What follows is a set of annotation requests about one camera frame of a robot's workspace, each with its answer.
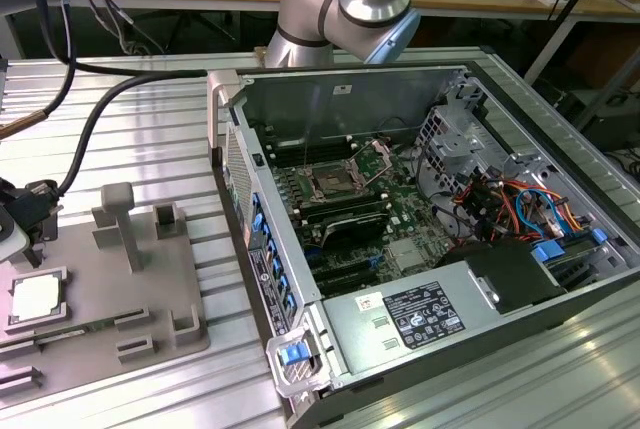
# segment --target chair leg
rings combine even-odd
[[[226,37],[227,39],[229,39],[233,43],[237,42],[236,38],[233,37],[233,35],[231,33],[227,32],[225,29],[223,29],[222,27],[218,26],[217,24],[214,24],[209,19],[204,17],[202,14],[192,14],[191,17],[193,18],[194,22],[197,22],[198,24],[206,27],[211,32],[217,32],[218,34]]]
[[[169,41],[167,42],[167,45],[164,48],[165,52],[169,52],[169,53],[173,52],[171,51],[171,46],[173,46],[174,42],[176,42],[176,40],[178,39],[180,30],[182,29],[182,26],[185,25],[185,23],[187,22],[188,17],[189,16],[187,12],[181,12],[180,15],[178,16],[178,20],[176,21],[176,24],[173,26],[173,29],[171,30]]]

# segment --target slotted aluminum surface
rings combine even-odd
[[[443,48],[411,50],[403,59],[475,60],[557,141],[562,139],[561,145],[583,161],[581,166],[603,189],[618,191],[614,195],[623,209],[640,219],[640,207],[633,203],[638,199],[635,187],[625,183],[602,156],[581,149],[581,136],[560,128],[544,101],[526,91],[520,78],[498,58],[477,48]],[[338,61],[353,59],[340,55]],[[249,54],[91,62],[140,69],[255,65]],[[42,108],[54,96],[63,74],[63,67],[49,61],[10,63],[6,81],[0,73],[0,90],[4,83],[0,123]],[[0,175],[16,184],[43,177],[61,180],[84,118],[120,80],[80,73],[69,98],[50,120],[0,144]],[[204,80],[151,84],[128,91],[109,105],[96,126],[82,171],[64,198],[60,223],[90,220],[90,208],[100,200],[100,186],[110,182],[132,182],[135,211],[176,201],[188,216],[211,347],[161,366],[1,410],[2,427],[284,427],[210,174],[205,88]],[[497,108],[489,109],[495,125],[515,129]],[[528,141],[515,130],[507,136],[517,150],[527,149]],[[385,399],[347,416],[337,427],[637,425],[638,295],[640,286],[633,286],[561,328]]]

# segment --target blue tab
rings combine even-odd
[[[273,275],[274,277],[278,278],[280,277],[280,273],[282,272],[282,263],[280,262],[280,259],[278,259],[277,257],[273,260]]]
[[[609,239],[609,236],[607,236],[607,234],[602,229],[594,229],[593,231],[591,231],[591,235],[598,244],[604,244],[607,239]]]
[[[547,262],[549,259],[562,256],[564,249],[562,249],[556,241],[544,241],[536,245],[536,248],[531,251],[531,254],[533,254],[533,257],[538,261]]]
[[[289,295],[287,296],[287,307],[288,307],[289,309],[295,309],[295,308],[296,308],[296,300],[295,300],[295,298],[293,297],[293,294],[289,294]]]
[[[308,360],[311,354],[304,342],[298,342],[280,351],[280,357],[285,366],[291,366],[292,364]]]
[[[256,215],[256,218],[253,220],[253,224],[251,224],[253,232],[258,232],[260,229],[262,229],[263,221],[264,216],[262,214]]]

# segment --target power cable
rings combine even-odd
[[[186,78],[194,78],[200,77],[201,71],[173,71],[173,72],[165,72],[165,73],[156,73],[156,74],[143,74],[140,76],[133,77],[131,79],[127,79],[126,81],[121,82],[120,84],[109,89],[104,96],[98,101],[95,107],[92,109],[87,121],[82,129],[82,133],[80,134],[80,140],[78,141],[78,146],[76,148],[76,152],[73,156],[73,161],[71,162],[71,167],[67,172],[66,177],[60,184],[57,189],[58,197],[64,196],[64,194],[69,190],[73,181],[75,181],[78,172],[80,171],[80,166],[82,165],[82,160],[87,152],[87,147],[89,145],[89,139],[91,138],[91,134],[93,133],[94,128],[96,127],[96,123],[100,118],[100,115],[105,110],[105,108],[109,105],[111,101],[113,101],[117,96],[122,94],[124,91],[128,89],[132,89],[136,86],[141,86],[143,84],[147,84],[149,82],[158,82],[158,81],[167,81],[170,79],[186,79]]]

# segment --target green circuit board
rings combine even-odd
[[[309,235],[314,230],[321,234],[327,224],[355,217],[348,211],[341,211],[334,218],[326,217],[322,225],[314,224],[310,218],[309,224],[301,222],[296,228],[309,266],[325,296],[339,294],[341,281],[349,282],[349,269],[356,266],[366,273],[369,264],[375,272],[375,282],[368,279],[363,285],[375,285],[431,269],[454,246],[450,234],[455,233],[455,228],[449,228],[447,233],[432,213],[431,205],[415,186],[408,162],[394,151],[388,154],[391,166],[382,173],[387,164],[375,150],[363,149],[353,158],[359,175],[368,182],[366,186],[358,184],[349,172],[352,167],[349,160],[272,169],[292,219],[299,208],[322,208],[323,204],[336,201],[348,205],[353,200],[356,204],[363,196],[386,195],[384,203],[378,206],[384,207],[387,224],[378,236],[366,242],[327,248]],[[353,290],[353,284],[347,287]]]

